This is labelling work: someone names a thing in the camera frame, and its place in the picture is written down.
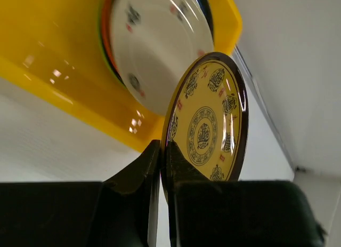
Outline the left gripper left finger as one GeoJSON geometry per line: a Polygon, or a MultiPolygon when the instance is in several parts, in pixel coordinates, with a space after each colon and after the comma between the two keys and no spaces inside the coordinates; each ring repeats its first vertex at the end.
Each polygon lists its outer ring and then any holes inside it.
{"type": "Polygon", "coordinates": [[[159,148],[105,181],[2,183],[1,246],[155,246],[159,148]]]}

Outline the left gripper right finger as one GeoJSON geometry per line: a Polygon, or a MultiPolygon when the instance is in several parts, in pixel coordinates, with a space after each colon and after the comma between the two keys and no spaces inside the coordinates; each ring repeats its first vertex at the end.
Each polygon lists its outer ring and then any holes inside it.
{"type": "Polygon", "coordinates": [[[171,246],[324,246],[302,190],[290,181],[210,181],[166,149],[171,246]]]}

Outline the yellow brown plate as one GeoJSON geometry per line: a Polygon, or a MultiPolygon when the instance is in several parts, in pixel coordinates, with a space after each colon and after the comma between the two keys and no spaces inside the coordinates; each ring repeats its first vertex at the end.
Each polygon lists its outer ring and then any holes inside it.
{"type": "Polygon", "coordinates": [[[238,66],[222,52],[202,55],[182,76],[167,109],[160,144],[165,196],[174,180],[238,180],[248,128],[238,66]]]}

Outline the cream floral plate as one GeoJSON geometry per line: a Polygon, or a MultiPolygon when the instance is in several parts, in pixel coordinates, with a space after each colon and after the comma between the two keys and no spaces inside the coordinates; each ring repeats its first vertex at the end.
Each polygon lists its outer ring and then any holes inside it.
{"type": "Polygon", "coordinates": [[[114,0],[109,35],[125,86],[160,116],[166,114],[184,72],[214,49],[196,0],[114,0]]]}

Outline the green plate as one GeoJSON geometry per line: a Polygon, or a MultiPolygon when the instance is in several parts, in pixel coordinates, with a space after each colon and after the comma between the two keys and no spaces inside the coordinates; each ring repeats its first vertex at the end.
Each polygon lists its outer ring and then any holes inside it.
{"type": "Polygon", "coordinates": [[[109,63],[108,63],[108,60],[104,54],[104,50],[103,50],[103,46],[102,46],[102,40],[101,40],[101,33],[100,33],[100,14],[101,14],[101,9],[102,9],[102,6],[103,6],[103,0],[100,0],[100,5],[99,5],[99,16],[98,16],[98,35],[99,35],[99,45],[100,45],[100,48],[101,48],[101,53],[102,53],[102,56],[104,57],[104,60],[106,62],[106,65],[108,67],[108,69],[110,70],[110,72],[112,73],[113,77],[123,86],[125,87],[124,83],[121,83],[117,77],[114,75],[113,71],[111,70],[111,68],[109,67],[109,63]]]}

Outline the orange plate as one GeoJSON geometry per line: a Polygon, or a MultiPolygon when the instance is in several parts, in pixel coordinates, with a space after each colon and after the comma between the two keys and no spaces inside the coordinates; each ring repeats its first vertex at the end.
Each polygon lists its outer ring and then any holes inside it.
{"type": "Polygon", "coordinates": [[[113,0],[103,0],[103,6],[100,14],[100,33],[102,46],[104,50],[104,54],[108,60],[109,67],[113,71],[114,75],[117,79],[123,83],[119,73],[116,70],[115,60],[112,55],[111,44],[110,44],[110,36],[109,36],[109,23],[110,23],[110,13],[111,7],[113,4],[113,0]]]}

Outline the blue patterned plate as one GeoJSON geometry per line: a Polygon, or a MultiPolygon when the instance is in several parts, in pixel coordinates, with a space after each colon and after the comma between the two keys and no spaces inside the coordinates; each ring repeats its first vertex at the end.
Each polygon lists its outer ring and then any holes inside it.
{"type": "Polygon", "coordinates": [[[196,2],[198,3],[199,7],[201,8],[206,21],[208,23],[210,32],[211,32],[211,36],[212,39],[214,39],[214,25],[213,25],[213,17],[212,17],[212,12],[209,6],[209,2],[208,0],[196,0],[196,2]]]}

